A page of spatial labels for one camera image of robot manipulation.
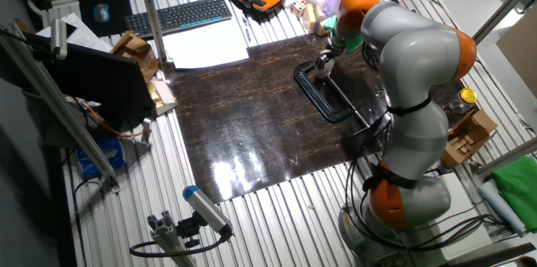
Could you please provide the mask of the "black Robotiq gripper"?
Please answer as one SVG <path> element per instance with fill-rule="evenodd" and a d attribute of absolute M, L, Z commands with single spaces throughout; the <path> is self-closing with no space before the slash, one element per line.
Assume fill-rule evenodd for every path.
<path fill-rule="evenodd" d="M 326 49 L 320 52 L 317 60 L 315 61 L 315 67 L 319 70 L 323 70 L 325 68 L 325 64 L 327 67 L 332 68 L 335 64 L 335 58 L 337 57 L 337 54 L 334 53 L 332 49 Z"/>

